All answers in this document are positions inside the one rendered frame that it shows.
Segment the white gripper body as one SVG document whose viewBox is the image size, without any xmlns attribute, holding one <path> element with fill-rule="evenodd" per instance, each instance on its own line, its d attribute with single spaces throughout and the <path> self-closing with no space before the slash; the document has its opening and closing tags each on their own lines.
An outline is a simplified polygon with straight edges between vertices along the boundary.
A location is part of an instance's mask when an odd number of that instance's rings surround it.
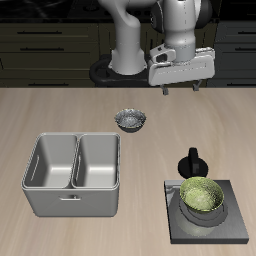
<svg viewBox="0 0 256 256">
<path fill-rule="evenodd" d="M 215 51 L 211 47 L 197 48 L 191 60 L 176 62 L 176 51 L 156 47 L 150 51 L 148 83 L 158 86 L 212 78 L 215 75 Z"/>
</svg>

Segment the round black stove knob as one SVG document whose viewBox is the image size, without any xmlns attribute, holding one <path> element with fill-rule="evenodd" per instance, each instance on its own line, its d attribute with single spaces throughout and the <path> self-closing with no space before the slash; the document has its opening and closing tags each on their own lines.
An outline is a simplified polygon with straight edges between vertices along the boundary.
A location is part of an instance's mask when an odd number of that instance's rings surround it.
<svg viewBox="0 0 256 256">
<path fill-rule="evenodd" d="M 185 179 L 206 177 L 208 175 L 208 165 L 198 156 L 198 150 L 191 147 L 188 155 L 179 161 L 178 172 Z"/>
</svg>

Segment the green bowl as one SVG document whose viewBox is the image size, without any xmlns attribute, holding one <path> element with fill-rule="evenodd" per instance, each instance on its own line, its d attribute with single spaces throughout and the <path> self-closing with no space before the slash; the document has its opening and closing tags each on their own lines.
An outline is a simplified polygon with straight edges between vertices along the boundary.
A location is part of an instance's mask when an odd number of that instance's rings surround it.
<svg viewBox="0 0 256 256">
<path fill-rule="evenodd" d="M 191 210 L 209 213 L 222 205 L 224 192 L 215 181 L 209 178 L 191 177 L 181 184 L 180 197 Z"/>
</svg>

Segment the flat dark grey stove plate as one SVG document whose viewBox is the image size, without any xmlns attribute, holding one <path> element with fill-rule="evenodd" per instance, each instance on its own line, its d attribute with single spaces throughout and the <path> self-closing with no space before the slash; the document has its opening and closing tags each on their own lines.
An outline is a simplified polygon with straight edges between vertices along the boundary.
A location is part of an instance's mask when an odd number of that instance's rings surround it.
<svg viewBox="0 0 256 256">
<path fill-rule="evenodd" d="M 247 244 L 249 236 L 229 180 L 216 180 L 224 202 L 204 216 L 188 209 L 180 198 L 182 180 L 165 180 L 164 191 L 172 244 Z"/>
</svg>

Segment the small grey fluted dish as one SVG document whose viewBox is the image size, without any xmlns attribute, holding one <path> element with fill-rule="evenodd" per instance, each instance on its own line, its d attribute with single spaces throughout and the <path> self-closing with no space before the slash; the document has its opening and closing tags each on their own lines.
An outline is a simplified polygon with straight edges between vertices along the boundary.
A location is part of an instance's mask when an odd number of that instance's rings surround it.
<svg viewBox="0 0 256 256">
<path fill-rule="evenodd" d="M 127 133 L 139 131 L 145 124 L 146 119 L 147 117 L 142 111 L 133 108 L 123 109 L 114 117 L 118 127 Z"/>
</svg>

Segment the dark kitchen cupboards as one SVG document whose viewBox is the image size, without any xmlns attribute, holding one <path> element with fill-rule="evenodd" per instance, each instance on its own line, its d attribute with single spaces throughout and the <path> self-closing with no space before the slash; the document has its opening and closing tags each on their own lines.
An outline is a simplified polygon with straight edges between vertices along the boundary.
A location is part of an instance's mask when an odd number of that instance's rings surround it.
<svg viewBox="0 0 256 256">
<path fill-rule="evenodd" d="M 194 29 L 196 46 L 211 47 L 210 30 L 223 28 L 212 5 Z M 129 7 L 140 22 L 140 48 L 146 59 L 165 35 L 152 26 L 156 4 Z M 115 24 L 99 0 L 0 0 L 0 87 L 91 87 L 90 67 L 116 48 Z"/>
</svg>

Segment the white two-bin basket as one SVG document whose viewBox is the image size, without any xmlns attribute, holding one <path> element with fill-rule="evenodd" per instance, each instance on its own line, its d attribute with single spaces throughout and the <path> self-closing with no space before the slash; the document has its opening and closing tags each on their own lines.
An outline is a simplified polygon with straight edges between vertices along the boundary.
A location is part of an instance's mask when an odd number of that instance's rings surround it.
<svg viewBox="0 0 256 256">
<path fill-rule="evenodd" d="M 42 133 L 22 190 L 38 217 L 112 217 L 120 186 L 120 136 L 112 132 Z"/>
</svg>

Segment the flat black base plate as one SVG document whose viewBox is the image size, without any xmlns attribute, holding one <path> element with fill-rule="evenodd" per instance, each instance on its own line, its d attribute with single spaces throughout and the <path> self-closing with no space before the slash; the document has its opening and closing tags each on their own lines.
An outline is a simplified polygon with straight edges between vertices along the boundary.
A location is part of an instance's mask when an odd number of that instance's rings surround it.
<svg viewBox="0 0 256 256">
<path fill-rule="evenodd" d="M 90 79 L 98 88 L 146 88 L 148 83 L 148 70 L 134 75 L 118 74 L 109 68 L 112 56 L 103 54 L 95 62 L 89 71 Z"/>
</svg>

